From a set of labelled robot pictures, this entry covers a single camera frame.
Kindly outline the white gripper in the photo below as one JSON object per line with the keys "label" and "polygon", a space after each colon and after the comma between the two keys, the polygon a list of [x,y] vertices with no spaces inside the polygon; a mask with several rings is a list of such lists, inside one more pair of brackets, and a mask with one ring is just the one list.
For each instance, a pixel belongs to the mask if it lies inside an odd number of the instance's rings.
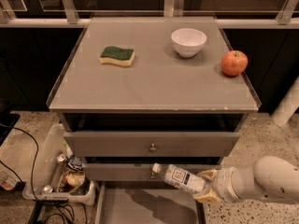
{"label": "white gripper", "polygon": [[237,196],[233,188],[234,167],[204,170],[197,175],[205,180],[212,182],[213,189],[205,188],[198,194],[193,194],[193,198],[199,203],[238,203],[241,199]]}

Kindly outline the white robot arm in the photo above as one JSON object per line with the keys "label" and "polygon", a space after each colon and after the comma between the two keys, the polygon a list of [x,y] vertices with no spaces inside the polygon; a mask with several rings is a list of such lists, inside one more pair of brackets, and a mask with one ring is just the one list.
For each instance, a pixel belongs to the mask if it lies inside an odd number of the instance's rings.
{"label": "white robot arm", "polygon": [[193,198],[199,203],[299,204],[299,168],[281,158],[264,156],[246,168],[221,168],[198,174],[207,186]]}

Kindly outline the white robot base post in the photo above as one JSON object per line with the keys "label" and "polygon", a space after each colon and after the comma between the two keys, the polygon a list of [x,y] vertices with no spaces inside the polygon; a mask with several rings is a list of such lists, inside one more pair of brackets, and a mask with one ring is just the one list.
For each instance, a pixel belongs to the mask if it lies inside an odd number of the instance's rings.
{"label": "white robot base post", "polygon": [[299,77],[293,82],[271,118],[278,126],[284,126],[299,108]]}

